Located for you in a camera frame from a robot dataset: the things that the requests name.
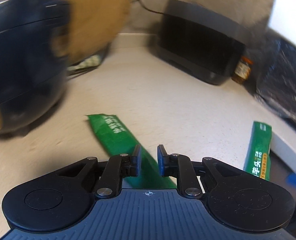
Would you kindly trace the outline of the green taro snack packet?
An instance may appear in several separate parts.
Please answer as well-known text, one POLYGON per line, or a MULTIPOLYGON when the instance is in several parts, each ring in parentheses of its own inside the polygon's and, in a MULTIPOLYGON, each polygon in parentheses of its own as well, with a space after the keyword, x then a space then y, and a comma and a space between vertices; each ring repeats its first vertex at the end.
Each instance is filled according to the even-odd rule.
POLYGON ((255 121, 252 124, 251 137, 243 170, 264 180, 270 180, 270 145, 272 127, 255 121))

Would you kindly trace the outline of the black crinkled plastic bag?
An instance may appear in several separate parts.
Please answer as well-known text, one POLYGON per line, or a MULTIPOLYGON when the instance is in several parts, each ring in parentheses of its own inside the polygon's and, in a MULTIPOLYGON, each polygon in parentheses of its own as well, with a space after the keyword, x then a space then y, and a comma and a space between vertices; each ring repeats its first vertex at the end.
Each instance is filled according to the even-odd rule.
POLYGON ((267 35, 256 63, 256 97, 296 127, 296 46, 267 35))

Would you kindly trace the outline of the glass sauce jar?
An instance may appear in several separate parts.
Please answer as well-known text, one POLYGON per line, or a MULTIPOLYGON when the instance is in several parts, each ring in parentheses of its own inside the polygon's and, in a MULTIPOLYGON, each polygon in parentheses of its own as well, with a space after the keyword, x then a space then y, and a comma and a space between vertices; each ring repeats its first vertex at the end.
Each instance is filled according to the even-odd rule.
POLYGON ((231 79, 236 83, 243 84, 250 76, 253 62, 251 59, 242 56, 233 72, 231 79))

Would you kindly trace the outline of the green white patterned cloth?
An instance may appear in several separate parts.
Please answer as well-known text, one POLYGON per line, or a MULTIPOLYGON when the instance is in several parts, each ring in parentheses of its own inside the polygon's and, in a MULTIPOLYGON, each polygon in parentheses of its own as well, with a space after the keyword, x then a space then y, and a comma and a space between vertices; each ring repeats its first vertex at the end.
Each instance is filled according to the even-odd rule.
POLYGON ((67 73, 71 76, 93 70, 103 63, 104 58, 104 55, 101 54, 92 55, 80 63, 69 66, 67 68, 67 73))

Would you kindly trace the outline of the black round pot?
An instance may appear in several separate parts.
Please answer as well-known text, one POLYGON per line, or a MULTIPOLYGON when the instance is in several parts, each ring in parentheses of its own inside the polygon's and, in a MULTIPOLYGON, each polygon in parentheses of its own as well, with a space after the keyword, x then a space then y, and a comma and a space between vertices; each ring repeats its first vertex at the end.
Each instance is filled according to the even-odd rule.
POLYGON ((0 134, 30 125, 59 101, 69 21, 67 0, 0 1, 0 134))

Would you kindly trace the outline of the black rice cooker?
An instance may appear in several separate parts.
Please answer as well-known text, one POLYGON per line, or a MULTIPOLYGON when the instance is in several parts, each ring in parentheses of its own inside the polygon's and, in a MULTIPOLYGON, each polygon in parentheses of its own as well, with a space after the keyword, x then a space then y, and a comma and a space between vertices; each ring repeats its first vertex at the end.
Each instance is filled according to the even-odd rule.
POLYGON ((156 37, 164 61, 211 85, 232 76, 249 43, 243 25, 201 5, 168 0, 156 37))

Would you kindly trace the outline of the white cabinet panel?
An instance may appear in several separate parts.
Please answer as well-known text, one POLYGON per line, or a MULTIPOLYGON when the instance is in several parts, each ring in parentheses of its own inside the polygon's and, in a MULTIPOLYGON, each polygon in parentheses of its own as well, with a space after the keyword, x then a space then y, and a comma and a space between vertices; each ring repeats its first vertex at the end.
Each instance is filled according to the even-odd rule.
POLYGON ((274 0, 266 30, 296 47, 296 0, 274 0))

